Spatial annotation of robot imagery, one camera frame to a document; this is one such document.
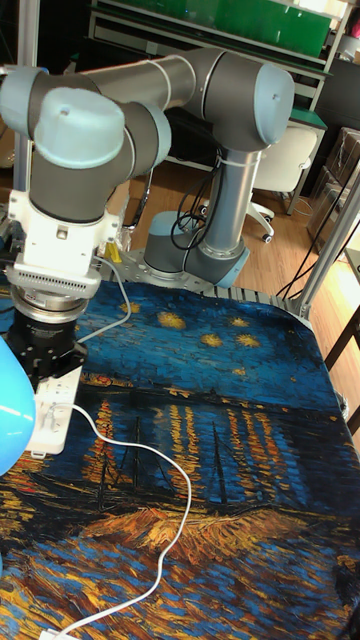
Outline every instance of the metal frame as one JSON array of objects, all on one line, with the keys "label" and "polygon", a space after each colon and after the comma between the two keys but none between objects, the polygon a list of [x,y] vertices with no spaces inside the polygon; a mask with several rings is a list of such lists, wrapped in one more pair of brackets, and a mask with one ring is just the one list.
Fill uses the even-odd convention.
[{"label": "metal frame", "polygon": [[294,301],[294,312],[302,318],[308,318],[314,297],[322,285],[327,272],[334,263],[341,247],[343,246],[351,226],[360,211],[360,174],[357,176],[353,187],[347,197],[339,218],[325,243],[320,257],[309,276],[305,287]]},{"label": "metal frame", "polygon": [[[17,64],[37,64],[40,0],[20,0]],[[15,133],[14,189],[30,187],[31,141]]]}]

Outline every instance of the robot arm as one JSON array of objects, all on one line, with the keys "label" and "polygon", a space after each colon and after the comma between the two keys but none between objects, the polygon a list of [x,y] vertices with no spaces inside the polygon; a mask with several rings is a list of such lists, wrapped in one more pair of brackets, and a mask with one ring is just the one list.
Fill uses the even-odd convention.
[{"label": "robot arm", "polygon": [[16,307],[8,343],[34,381],[84,361],[74,327],[100,284],[94,249],[117,228],[104,206],[116,185],[167,156],[163,110],[185,106],[212,122],[224,153],[205,227],[181,231],[176,249],[175,212],[160,214],[145,260],[157,271],[230,286],[248,255],[241,230],[261,150],[283,134],[292,101],[286,72],[218,49],[84,75],[52,77],[32,68],[8,75],[1,115],[36,149],[30,192],[13,191],[9,203],[26,239],[7,268]]}]

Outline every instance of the wooden floor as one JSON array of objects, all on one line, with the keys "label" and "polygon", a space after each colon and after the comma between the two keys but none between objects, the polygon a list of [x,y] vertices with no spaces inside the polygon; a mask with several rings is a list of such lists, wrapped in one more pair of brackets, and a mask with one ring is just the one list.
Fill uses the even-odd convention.
[{"label": "wooden floor", "polygon": [[[155,170],[150,198],[133,233],[133,249],[145,245],[153,216],[159,211],[177,209],[182,194],[199,179],[199,175],[201,176],[200,172],[196,170],[171,163],[163,163]],[[141,178],[132,181],[132,199],[128,213],[130,217],[142,190]],[[273,223],[275,236],[270,244],[265,244],[261,239],[262,228],[247,218],[243,235],[251,254],[235,284],[267,294],[276,294],[291,280],[310,246],[306,230],[308,217],[298,212],[291,217],[287,216],[284,213],[284,204],[271,194],[257,193],[254,199],[276,211]],[[303,212],[309,212],[306,204],[300,202],[298,207]],[[310,266],[317,257],[314,251],[306,266]],[[290,293],[299,291],[304,281],[305,279],[299,280]],[[310,316],[324,358],[359,303],[360,286],[350,266],[339,260],[330,269],[317,294]],[[360,402],[360,354],[354,339],[333,367],[331,380],[334,387],[346,396],[351,415]],[[354,440],[360,451],[360,430]]]}]

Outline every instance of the cable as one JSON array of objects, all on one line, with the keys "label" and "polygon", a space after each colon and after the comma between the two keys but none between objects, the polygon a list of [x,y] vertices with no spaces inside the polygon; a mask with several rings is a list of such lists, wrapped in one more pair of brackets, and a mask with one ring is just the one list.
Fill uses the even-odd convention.
[{"label": "cable", "polygon": [[[354,229],[352,230],[352,232],[350,233],[349,237],[346,238],[345,242],[343,243],[341,249],[338,251],[336,257],[334,258],[334,262],[336,262],[336,260],[338,260],[342,254],[343,251],[345,251],[347,245],[349,244],[351,238],[353,237],[353,235],[355,234],[355,232],[357,231],[358,227],[360,225],[360,220],[359,222],[356,224],[356,226],[354,227]],[[304,271],[304,273],[300,273],[300,275],[297,276],[297,278],[294,279],[294,283],[296,282],[296,280],[299,280],[300,278],[302,278],[303,276],[306,276],[307,273],[309,273],[309,271],[311,271],[315,265],[316,265],[317,260],[314,262],[314,264],[311,265],[311,267],[309,267],[308,269],[306,269],[306,271]],[[292,300],[293,298],[296,298],[296,296],[300,295],[300,293],[303,292],[303,289],[300,289],[300,291],[297,291],[296,293],[293,293],[292,296],[289,296],[289,300]]]},{"label": "cable", "polygon": [[190,511],[190,507],[191,507],[191,482],[190,482],[189,476],[180,467],[180,465],[177,464],[177,462],[175,462],[174,460],[172,460],[171,458],[166,456],[164,453],[161,453],[161,451],[158,451],[157,449],[154,449],[153,447],[149,447],[146,444],[138,444],[138,443],[134,443],[134,442],[122,442],[121,440],[112,440],[111,438],[107,438],[106,436],[103,436],[98,431],[98,429],[96,428],[96,425],[95,425],[92,417],[88,414],[88,412],[85,411],[85,409],[83,409],[82,407],[79,407],[76,404],[59,403],[59,404],[54,405],[53,407],[50,407],[49,411],[54,411],[54,409],[56,407],[59,407],[59,406],[72,407],[72,409],[76,409],[76,411],[79,411],[79,413],[81,413],[88,420],[88,422],[91,425],[91,428],[94,431],[95,435],[98,438],[100,438],[101,440],[103,440],[104,442],[107,442],[108,444],[118,445],[120,447],[134,447],[134,448],[137,448],[137,449],[146,449],[147,451],[151,451],[152,453],[155,453],[157,456],[160,456],[160,458],[163,458],[163,460],[165,460],[166,462],[171,464],[173,467],[175,467],[175,469],[177,469],[181,473],[181,475],[184,477],[184,479],[186,481],[186,485],[187,485],[188,495],[187,495],[187,501],[186,501],[186,508],[185,508],[185,511],[184,511],[184,515],[183,515],[183,517],[181,519],[177,534],[175,535],[173,540],[170,542],[170,544],[168,544],[168,546],[161,552],[161,554],[159,556],[157,576],[156,576],[155,582],[150,587],[150,589],[145,591],[145,593],[141,594],[140,596],[137,596],[136,598],[132,598],[131,600],[127,600],[126,602],[123,602],[122,604],[119,604],[119,605],[116,605],[114,607],[111,607],[110,609],[106,609],[105,611],[100,611],[99,613],[95,613],[92,616],[88,616],[87,618],[83,618],[82,620],[79,620],[78,622],[74,622],[73,624],[70,624],[68,627],[66,627],[66,629],[63,629],[62,631],[59,631],[59,633],[57,633],[54,636],[53,640],[60,640],[61,638],[64,638],[64,636],[67,633],[70,633],[71,631],[74,631],[75,629],[79,629],[80,627],[84,627],[85,625],[91,624],[92,622],[96,622],[97,620],[101,620],[102,618],[105,618],[106,616],[110,616],[110,615],[113,615],[114,613],[118,613],[119,611],[123,611],[127,607],[131,607],[132,605],[140,602],[141,600],[144,600],[151,593],[153,593],[153,591],[155,591],[155,589],[158,587],[158,585],[160,583],[160,580],[161,580],[161,577],[162,577],[162,570],[163,570],[163,563],[164,563],[165,556],[167,555],[167,553],[170,551],[170,549],[172,549],[172,547],[176,544],[176,542],[180,538],[180,535],[181,535],[182,530],[184,528],[184,524],[185,524],[185,521],[186,521],[186,519],[187,519],[187,517],[189,515],[189,511]]},{"label": "cable", "polygon": [[0,313],[8,313],[9,311],[12,311],[13,309],[15,309],[15,307],[7,307],[7,309],[0,309]]},{"label": "cable", "polygon": [[[171,231],[170,231],[170,237],[171,237],[171,241],[173,243],[173,245],[177,248],[180,249],[181,251],[190,251],[191,249],[195,249],[196,247],[199,246],[199,244],[204,240],[205,236],[207,235],[207,233],[209,232],[212,220],[213,220],[213,216],[211,216],[209,222],[207,224],[205,224],[204,227],[201,227],[198,229],[198,232],[193,235],[190,239],[190,242],[188,245],[186,246],[181,246],[179,245],[176,241],[175,241],[175,230],[178,227],[180,230],[183,230],[185,225],[183,224],[181,226],[181,223],[183,222],[184,219],[186,218],[191,218],[192,220],[196,221],[196,222],[205,222],[206,223],[206,218],[204,218],[204,216],[202,215],[198,215],[195,213],[197,207],[198,207],[198,203],[200,202],[201,198],[203,197],[205,190],[208,186],[209,183],[212,182],[215,174],[217,173],[217,171],[220,168],[221,162],[220,162],[220,158],[222,157],[222,151],[221,149],[218,149],[218,156],[216,159],[216,164],[213,167],[213,169],[203,178],[201,178],[201,180],[198,180],[198,182],[196,182],[194,185],[192,185],[190,187],[190,189],[188,189],[188,191],[184,194],[184,196],[182,197],[178,210],[177,210],[177,216],[176,216],[176,220],[173,224],[173,226],[171,227]],[[198,190],[198,193],[196,194],[193,203],[190,207],[190,210],[186,211],[185,213],[181,214],[181,208],[186,200],[186,198],[190,195],[190,193],[192,192],[192,190],[197,187],[198,185],[200,185],[200,188]],[[200,235],[200,238],[196,241],[197,236],[199,235],[199,233],[203,231],[203,233]]]},{"label": "cable", "polygon": [[127,322],[127,320],[129,320],[130,316],[131,316],[131,306],[130,306],[130,302],[129,302],[129,298],[126,295],[126,291],[124,289],[124,285],[121,282],[119,273],[117,271],[117,269],[115,269],[114,265],[109,262],[109,260],[105,260],[105,258],[99,258],[98,256],[96,257],[96,260],[99,260],[100,262],[103,262],[104,264],[107,264],[108,267],[110,267],[110,269],[114,272],[115,277],[118,281],[118,285],[120,287],[120,291],[124,296],[124,300],[126,303],[126,308],[127,308],[127,313],[126,315],[121,318],[121,320],[117,320],[116,322],[112,322],[111,324],[106,325],[103,329],[97,329],[96,331],[93,331],[92,333],[89,333],[89,335],[85,336],[84,338],[80,338],[80,340],[77,340],[77,342],[79,342],[80,344],[82,342],[86,342],[87,340],[91,340],[91,338],[95,338],[95,336],[100,335],[100,333],[104,333],[105,331],[109,331],[109,329],[114,329],[114,327],[118,327],[121,324],[124,324],[124,322]]},{"label": "cable", "polygon": [[279,295],[284,291],[284,289],[285,289],[286,291],[285,291],[285,293],[284,293],[284,295],[283,295],[283,298],[282,298],[283,300],[285,300],[285,298],[286,298],[287,294],[289,293],[290,289],[292,288],[293,284],[294,284],[294,283],[296,282],[296,280],[298,279],[298,276],[299,276],[299,274],[300,274],[300,272],[301,272],[301,269],[303,268],[303,266],[304,266],[305,262],[307,261],[308,257],[310,256],[310,254],[311,254],[311,252],[312,252],[312,250],[313,250],[313,248],[314,248],[314,246],[315,246],[315,244],[316,244],[316,241],[317,241],[317,239],[319,238],[319,236],[320,236],[320,234],[321,234],[321,232],[322,232],[323,228],[325,227],[325,225],[326,225],[327,221],[329,220],[329,218],[330,218],[330,216],[331,216],[332,212],[334,211],[334,209],[335,209],[335,207],[336,207],[337,203],[339,202],[339,200],[340,200],[341,196],[343,195],[343,193],[344,193],[344,191],[345,191],[345,189],[346,189],[346,187],[347,187],[347,184],[348,184],[348,182],[349,182],[349,180],[350,180],[350,177],[348,178],[348,180],[347,180],[347,182],[345,183],[345,185],[342,187],[341,191],[340,191],[340,192],[338,193],[338,195],[336,196],[336,198],[335,198],[334,202],[332,203],[332,205],[331,205],[331,207],[330,207],[330,209],[329,209],[329,211],[328,211],[327,215],[325,216],[325,218],[324,218],[324,220],[322,221],[322,223],[321,223],[321,225],[320,225],[319,229],[317,230],[317,232],[316,232],[316,234],[315,234],[315,237],[314,237],[314,239],[313,239],[313,241],[312,241],[312,243],[311,243],[311,245],[310,245],[310,248],[309,248],[309,250],[308,250],[308,252],[307,252],[307,254],[306,254],[305,258],[303,259],[303,261],[302,261],[302,263],[301,263],[300,267],[298,268],[298,270],[297,270],[297,272],[296,272],[296,274],[295,274],[294,278],[293,278],[293,279],[292,279],[288,284],[286,284],[282,289],[280,289],[280,290],[275,294],[276,296],[279,296]]},{"label": "cable", "polygon": [[306,216],[306,217],[310,217],[313,214],[313,208],[311,206],[311,204],[309,204],[309,202],[307,200],[305,200],[305,198],[298,198],[298,200],[300,200],[300,202],[303,202],[304,204],[307,204],[307,206],[309,207],[309,209],[311,210],[311,213],[306,213],[305,211],[300,211],[300,209],[294,209],[294,211],[296,211],[296,213],[300,213],[300,215],[302,216]]}]

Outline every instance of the black cable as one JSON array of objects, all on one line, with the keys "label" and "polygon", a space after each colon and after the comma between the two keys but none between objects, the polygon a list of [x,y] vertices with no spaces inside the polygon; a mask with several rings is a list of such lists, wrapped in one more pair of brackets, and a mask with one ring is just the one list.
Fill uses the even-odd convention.
[{"label": "black cable", "polygon": [[7,307],[7,309],[0,309],[0,313],[8,313],[9,311],[13,311],[15,307]]},{"label": "black cable", "polygon": [[311,254],[311,252],[312,252],[312,250],[313,250],[313,248],[314,248],[314,246],[315,246],[315,244],[316,244],[316,242],[317,242],[317,240],[318,240],[318,238],[319,238],[319,236],[320,236],[320,234],[321,234],[321,232],[322,232],[323,228],[325,227],[325,225],[326,225],[327,221],[329,220],[329,218],[330,218],[330,216],[331,216],[332,212],[334,211],[334,209],[335,209],[335,207],[336,207],[337,203],[339,202],[339,200],[340,200],[341,196],[343,195],[343,193],[344,193],[344,191],[345,191],[345,189],[346,189],[346,187],[347,187],[347,185],[348,185],[348,182],[349,182],[350,178],[351,178],[351,176],[349,176],[349,178],[347,179],[347,181],[346,181],[345,185],[342,187],[341,191],[338,193],[338,195],[336,196],[336,198],[335,198],[334,202],[332,203],[332,205],[331,205],[331,207],[330,207],[330,209],[329,209],[329,211],[328,211],[327,215],[325,216],[325,218],[324,218],[324,220],[322,221],[322,223],[321,223],[321,225],[320,225],[319,229],[317,230],[317,232],[316,232],[316,234],[315,234],[315,237],[314,237],[314,239],[313,239],[313,241],[312,241],[312,243],[311,243],[311,245],[310,245],[310,248],[309,248],[309,250],[308,250],[308,252],[307,252],[307,254],[306,254],[305,258],[303,259],[303,261],[302,261],[302,263],[301,263],[300,267],[298,268],[298,270],[297,270],[297,272],[296,272],[295,276],[293,277],[293,279],[292,279],[290,282],[288,282],[284,287],[282,287],[282,289],[280,289],[280,290],[276,293],[276,296],[279,296],[279,295],[284,291],[284,289],[286,289],[286,291],[285,291],[285,293],[284,293],[284,295],[283,295],[283,298],[282,298],[283,300],[285,300],[285,298],[286,298],[287,294],[289,293],[290,289],[292,288],[292,286],[294,285],[294,283],[296,282],[296,280],[298,280],[299,278],[301,278],[301,277],[302,277],[302,275],[305,275],[305,274],[307,273],[307,272],[305,272],[305,273],[303,273],[302,275],[299,275],[299,274],[300,274],[300,272],[301,272],[301,269],[303,268],[303,266],[304,266],[304,264],[305,264],[305,262],[307,261],[308,257],[310,256],[310,254]]},{"label": "black cable", "polygon": [[[355,234],[355,232],[357,231],[358,227],[360,225],[360,220],[359,222],[356,224],[356,226],[353,228],[352,232],[350,233],[349,237],[346,238],[345,242],[343,243],[340,251],[337,253],[336,257],[334,258],[334,262],[336,262],[336,260],[338,260],[342,254],[343,251],[345,251],[346,246],[349,244],[351,238],[353,237],[353,235]],[[314,264],[311,265],[311,267],[309,267],[308,269],[306,269],[306,271],[304,271],[304,273],[301,273],[296,280],[299,280],[300,278],[302,278],[303,276],[306,276],[307,273],[309,273],[309,271],[311,271],[315,265],[317,263],[317,260],[314,262]],[[300,295],[300,293],[302,293],[304,291],[304,289],[300,289],[300,291],[297,291],[296,293],[293,293],[292,296],[289,296],[288,300],[292,300],[293,298],[296,298],[296,296]]]},{"label": "black cable", "polygon": [[[175,240],[175,231],[176,228],[178,227],[179,229],[184,229],[185,225],[182,224],[183,221],[186,218],[191,218],[192,220],[196,221],[196,222],[205,222],[205,218],[202,215],[198,215],[195,213],[196,211],[196,206],[198,205],[198,202],[200,202],[207,186],[209,183],[211,183],[211,181],[213,180],[215,174],[217,173],[218,169],[220,167],[220,162],[219,159],[217,159],[217,163],[216,165],[213,167],[213,169],[203,178],[201,178],[201,180],[198,180],[198,182],[196,182],[194,185],[192,185],[190,187],[190,189],[188,189],[188,191],[183,195],[183,197],[181,198],[181,201],[179,203],[179,207],[177,210],[177,216],[176,216],[176,220],[171,228],[170,231],[170,237],[171,237],[171,241],[173,243],[173,245],[177,248],[180,249],[181,251],[190,251],[191,249],[195,249],[196,247],[199,246],[200,242],[204,239],[204,237],[207,235],[207,233],[209,232],[210,226],[211,226],[211,222],[213,219],[213,216],[211,217],[210,221],[208,222],[208,224],[205,225],[204,227],[204,233],[201,234],[201,237],[199,240],[196,240],[196,237],[198,236],[198,234],[195,234],[194,236],[192,236],[190,243],[187,246],[181,246],[179,245],[176,240]],[[181,208],[186,200],[186,198],[191,194],[191,192],[193,191],[193,189],[195,189],[195,187],[197,187],[199,185],[199,190],[198,193],[196,194],[193,203],[190,207],[190,210],[186,211],[185,213],[181,213]]]}]

